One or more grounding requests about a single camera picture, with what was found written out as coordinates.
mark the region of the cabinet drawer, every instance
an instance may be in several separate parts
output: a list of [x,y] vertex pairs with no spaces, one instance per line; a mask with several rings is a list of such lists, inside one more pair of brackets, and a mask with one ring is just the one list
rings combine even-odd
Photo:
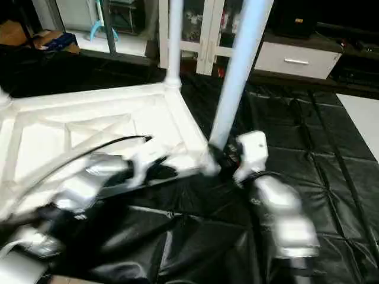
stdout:
[[340,53],[264,42],[255,69],[326,79]]

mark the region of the black mat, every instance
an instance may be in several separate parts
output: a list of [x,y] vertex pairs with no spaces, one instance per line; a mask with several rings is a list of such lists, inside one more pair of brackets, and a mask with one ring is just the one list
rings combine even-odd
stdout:
[[[2,49],[0,60],[0,85],[15,98],[159,82],[165,74],[31,50]],[[208,136],[222,81],[184,74],[182,83]],[[336,95],[248,83],[232,135],[256,129],[267,136],[268,170],[299,191],[316,226],[314,282],[379,283],[379,165]],[[274,260],[269,229],[253,212],[219,178],[135,192],[109,201],[59,271],[104,283],[288,283],[295,272]]]

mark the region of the white floor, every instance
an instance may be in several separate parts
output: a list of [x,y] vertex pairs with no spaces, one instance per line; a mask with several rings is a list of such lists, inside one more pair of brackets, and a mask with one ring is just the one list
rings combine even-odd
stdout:
[[[67,32],[76,36],[81,49],[109,53],[108,41],[104,33],[97,32],[94,39],[90,41],[89,32],[75,30],[67,30]],[[147,40],[145,38],[122,33],[118,34],[118,40],[115,42],[117,53],[143,57],[145,57],[146,44]]]
[[337,96],[375,159],[379,161],[379,101],[341,94]]

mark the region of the cardboard box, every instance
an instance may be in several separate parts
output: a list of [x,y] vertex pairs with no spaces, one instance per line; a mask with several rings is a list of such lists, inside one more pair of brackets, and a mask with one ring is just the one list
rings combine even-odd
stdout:
[[20,46],[27,41],[20,23],[11,20],[0,25],[0,44]]
[[[37,37],[35,37],[34,46],[37,49],[45,50],[46,44],[50,43],[51,41],[60,38],[63,35],[63,32],[61,31],[48,31],[44,30],[37,34]],[[76,45],[76,43],[72,42],[67,47],[63,49],[64,51],[68,51],[71,53],[78,54],[80,52],[80,48]]]

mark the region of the black speaker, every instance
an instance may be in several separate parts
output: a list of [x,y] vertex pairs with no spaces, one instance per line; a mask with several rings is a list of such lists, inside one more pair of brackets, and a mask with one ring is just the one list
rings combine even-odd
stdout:
[[269,27],[280,36],[307,38],[314,32],[318,18],[316,0],[275,0]]

